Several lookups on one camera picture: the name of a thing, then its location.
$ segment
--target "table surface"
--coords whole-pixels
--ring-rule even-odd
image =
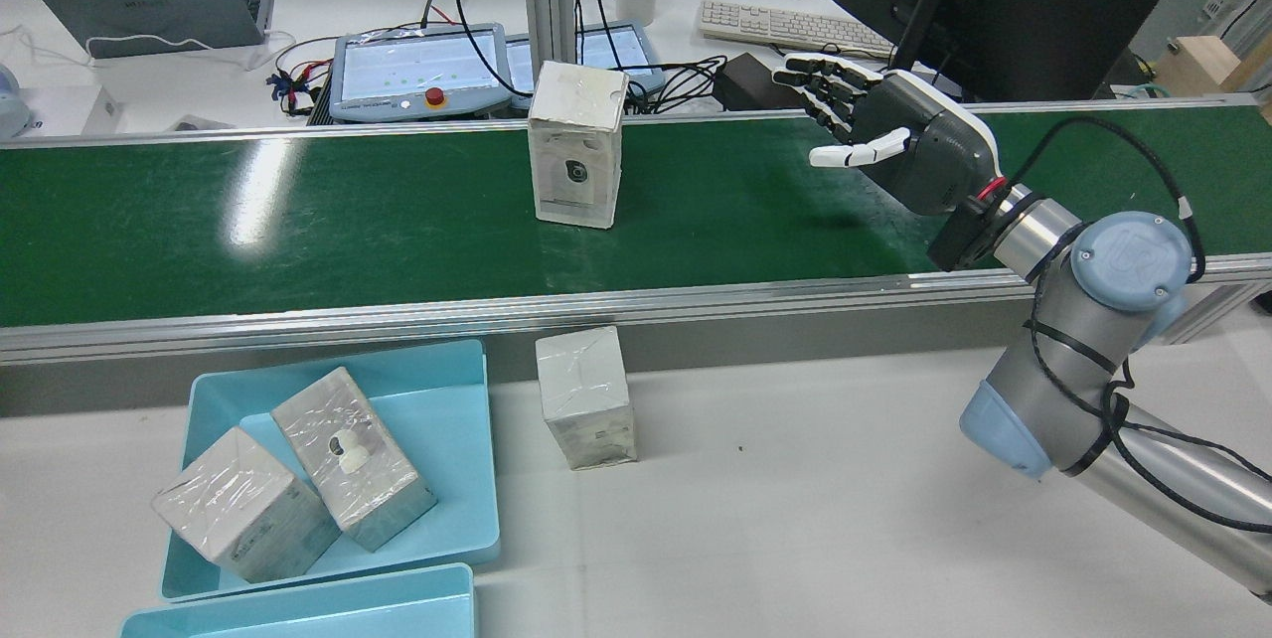
[[[976,306],[965,322],[976,322]],[[1136,403],[1272,465],[1272,318],[1136,353]],[[875,327],[871,334],[888,333]],[[630,376],[641,461],[570,472],[533,381],[491,389],[502,555],[485,638],[1263,638],[1269,607],[957,428],[999,348]],[[8,638],[159,605],[184,408],[0,419]]]
[[[701,0],[658,0],[655,18],[646,29],[663,61],[692,61],[714,53],[749,51],[776,62],[777,55],[756,44],[705,39],[695,31]],[[820,14],[843,14],[831,0],[728,0],[764,4]],[[454,17],[454,0],[438,0],[445,13]],[[389,27],[418,20],[424,0],[276,0],[273,27],[298,39]],[[38,48],[50,50],[74,60],[85,61],[83,48],[69,36],[48,8],[39,0],[0,0],[5,10],[0,32],[22,24]],[[613,0],[605,0],[607,14],[613,19]],[[500,22],[509,34],[523,33],[524,0],[464,0],[468,22]],[[595,0],[584,0],[584,20],[599,23]],[[282,48],[276,37],[272,48]],[[333,42],[314,43],[289,53],[286,62],[331,57]],[[266,65],[258,71],[243,71],[242,51],[198,51],[150,57],[102,60],[89,69],[47,53],[32,53],[19,41],[19,34],[0,36],[0,64],[9,66],[24,86],[56,86],[99,84],[122,104],[120,132],[154,132],[169,130],[183,114],[229,123],[240,130],[259,127],[303,126],[279,112],[265,84],[271,72]]]

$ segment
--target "green conveyor belt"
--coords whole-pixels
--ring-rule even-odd
[[[1067,114],[983,114],[1004,170]],[[1208,253],[1272,252],[1255,108],[1102,116],[1173,168]],[[627,126],[612,230],[534,220],[524,131],[0,150],[0,325],[934,271],[941,220],[809,168],[822,144],[805,118]],[[1174,215],[1147,164],[1093,127],[1027,180],[1079,216]]]

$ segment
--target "white keyboard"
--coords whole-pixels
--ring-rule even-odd
[[[834,44],[837,50],[826,51],[857,51],[874,57],[885,57],[893,48],[892,42],[855,19],[728,1],[702,0],[698,31],[705,37],[778,48],[823,51]]]

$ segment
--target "white box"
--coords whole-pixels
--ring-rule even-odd
[[[614,327],[537,339],[543,419],[570,469],[636,460],[636,416]]]
[[[31,108],[18,139],[113,135],[120,126],[120,104],[102,86],[23,86],[18,98]]]
[[[249,583],[303,574],[340,538],[309,484],[238,427],[150,506],[200,555]]]
[[[530,103],[534,216],[589,227],[614,225],[622,177],[627,74],[546,61]]]
[[[380,548],[438,502],[345,367],[270,416],[336,524],[364,549]]]

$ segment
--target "blue plastic tray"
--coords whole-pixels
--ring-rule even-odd
[[[476,634],[473,574],[463,564],[149,609],[120,629],[120,638]]]
[[[486,356],[477,339],[200,376],[190,393],[181,466],[232,426],[242,426],[304,477],[268,412],[340,366],[354,375],[429,482],[436,506],[375,552],[341,536],[304,576],[263,583],[221,571],[172,534],[160,585],[164,599],[188,601],[450,562],[476,564],[499,555]]]

